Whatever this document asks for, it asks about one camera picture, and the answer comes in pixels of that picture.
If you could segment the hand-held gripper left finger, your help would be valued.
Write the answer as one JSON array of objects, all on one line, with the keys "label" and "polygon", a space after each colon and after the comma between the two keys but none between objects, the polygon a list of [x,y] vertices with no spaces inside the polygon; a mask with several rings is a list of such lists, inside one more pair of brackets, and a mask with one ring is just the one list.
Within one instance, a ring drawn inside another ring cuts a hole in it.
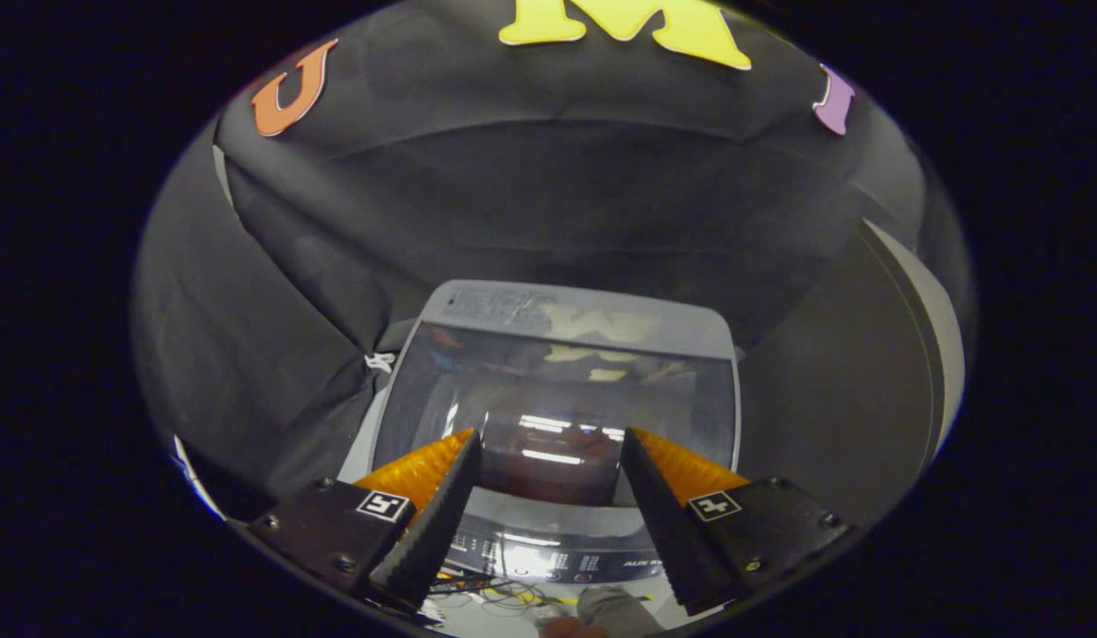
[{"label": "hand-held gripper left finger", "polygon": [[419,612],[483,465],[479,432],[432,441],[355,481],[318,478],[261,513],[249,536],[344,599]]}]

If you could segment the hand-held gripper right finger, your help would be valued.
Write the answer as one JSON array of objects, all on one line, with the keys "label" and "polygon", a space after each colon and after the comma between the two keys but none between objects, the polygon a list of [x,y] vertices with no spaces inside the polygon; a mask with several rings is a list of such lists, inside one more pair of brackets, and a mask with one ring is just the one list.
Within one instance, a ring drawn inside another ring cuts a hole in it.
[{"label": "hand-held gripper right finger", "polygon": [[852,537],[852,524],[795,481],[746,478],[703,454],[629,428],[621,468],[690,615],[784,586]]}]

